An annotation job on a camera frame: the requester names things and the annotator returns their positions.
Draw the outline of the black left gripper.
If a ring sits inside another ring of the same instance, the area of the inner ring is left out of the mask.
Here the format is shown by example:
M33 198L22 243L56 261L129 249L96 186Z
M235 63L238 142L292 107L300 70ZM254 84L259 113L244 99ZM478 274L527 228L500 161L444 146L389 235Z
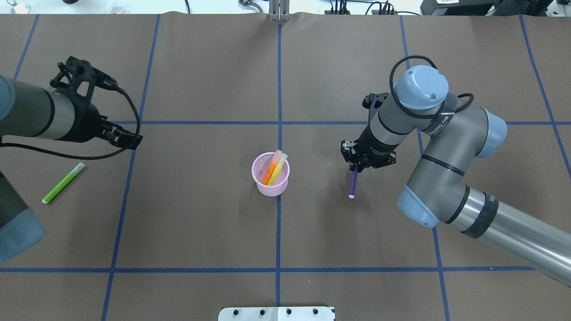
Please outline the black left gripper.
M84 143L102 134L102 139L116 148L136 150L143 136L130 132L108 121L105 115L91 103L74 105L75 118L71 129L71 141Z

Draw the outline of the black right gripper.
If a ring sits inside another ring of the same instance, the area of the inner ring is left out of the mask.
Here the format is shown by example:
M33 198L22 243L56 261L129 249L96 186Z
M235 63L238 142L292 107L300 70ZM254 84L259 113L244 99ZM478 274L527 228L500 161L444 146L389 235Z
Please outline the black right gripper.
M349 163L349 171L356 170L359 173L369 167L379 169L395 164L396 147L380 142L373 135L370 126L366 126L357 140L342 140L340 151L345 162Z

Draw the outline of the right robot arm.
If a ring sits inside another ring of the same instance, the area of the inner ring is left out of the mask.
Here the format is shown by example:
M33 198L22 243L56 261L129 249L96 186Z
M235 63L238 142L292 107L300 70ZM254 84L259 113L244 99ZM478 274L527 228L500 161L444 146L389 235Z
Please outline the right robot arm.
M396 162L396 148L416 130L430 136L397 200L398 210L432 228L444 222L528 262L546 276L570 285L570 236L549 224L463 183L475 158L493 155L507 136L506 122L456 95L439 71L408 69L389 93L371 93L362 105L368 124L355 141L343 140L341 154L351 170Z

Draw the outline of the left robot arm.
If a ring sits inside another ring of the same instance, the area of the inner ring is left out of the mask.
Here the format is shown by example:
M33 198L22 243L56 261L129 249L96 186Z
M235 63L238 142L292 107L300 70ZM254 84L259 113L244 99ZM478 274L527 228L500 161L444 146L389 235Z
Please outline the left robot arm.
M141 143L140 128L130 132L108 121L91 103L96 85L77 93L78 82L53 83L51 89L1 77L1 135L37 137L83 143L101 138L118 152L135 150ZM41 221L8 179L0 183L1 262L4 263L40 242L45 236Z

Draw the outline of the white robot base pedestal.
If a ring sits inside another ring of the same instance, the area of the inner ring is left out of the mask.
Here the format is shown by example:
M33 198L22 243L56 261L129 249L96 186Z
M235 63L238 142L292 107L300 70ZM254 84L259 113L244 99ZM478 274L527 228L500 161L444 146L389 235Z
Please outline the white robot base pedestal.
M218 314L219 321L336 321L334 307L227 307Z

